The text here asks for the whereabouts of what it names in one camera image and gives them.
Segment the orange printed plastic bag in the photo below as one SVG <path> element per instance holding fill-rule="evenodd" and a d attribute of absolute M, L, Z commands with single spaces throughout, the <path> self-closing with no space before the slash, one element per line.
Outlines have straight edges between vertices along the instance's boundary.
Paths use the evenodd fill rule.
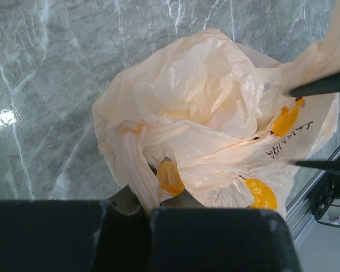
<path fill-rule="evenodd" d="M 215 28 L 181 38 L 116 75 L 93 104 L 115 182 L 150 212 L 187 190 L 206 207 L 286 212 L 298 168 L 337 130 L 336 93 L 286 90 L 340 69 L 340 1 L 326 37 L 289 63 Z"/>

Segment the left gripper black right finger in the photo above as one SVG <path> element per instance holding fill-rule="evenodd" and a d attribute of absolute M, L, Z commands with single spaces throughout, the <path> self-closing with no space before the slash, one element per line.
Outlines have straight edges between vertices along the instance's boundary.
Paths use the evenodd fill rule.
<path fill-rule="evenodd" d="M 162 207 L 150 230 L 151 271 L 301 271 L 275 211 Z"/>

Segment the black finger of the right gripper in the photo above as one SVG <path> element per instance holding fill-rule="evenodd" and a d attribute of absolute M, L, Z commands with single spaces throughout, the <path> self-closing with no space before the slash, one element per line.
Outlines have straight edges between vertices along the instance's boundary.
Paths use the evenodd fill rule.
<path fill-rule="evenodd" d="M 288 91 L 291 97 L 305 97 L 340 92 L 340 71 L 294 87 Z"/>

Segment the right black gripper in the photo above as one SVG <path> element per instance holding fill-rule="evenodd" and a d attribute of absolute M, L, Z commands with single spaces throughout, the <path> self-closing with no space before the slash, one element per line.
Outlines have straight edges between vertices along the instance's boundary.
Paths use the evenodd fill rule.
<path fill-rule="evenodd" d="M 308 194 L 311 213 L 316 221 L 320 221 L 333 202 L 340 199 L 340 157 L 335 161 L 295 161 L 295 165 L 324 171 Z"/>

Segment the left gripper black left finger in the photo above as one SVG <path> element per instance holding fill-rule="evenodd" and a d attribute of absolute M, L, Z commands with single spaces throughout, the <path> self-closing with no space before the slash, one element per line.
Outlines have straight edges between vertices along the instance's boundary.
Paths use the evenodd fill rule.
<path fill-rule="evenodd" d="M 116 201 L 0 201 L 0 271 L 146 271 L 145 217 Z"/>

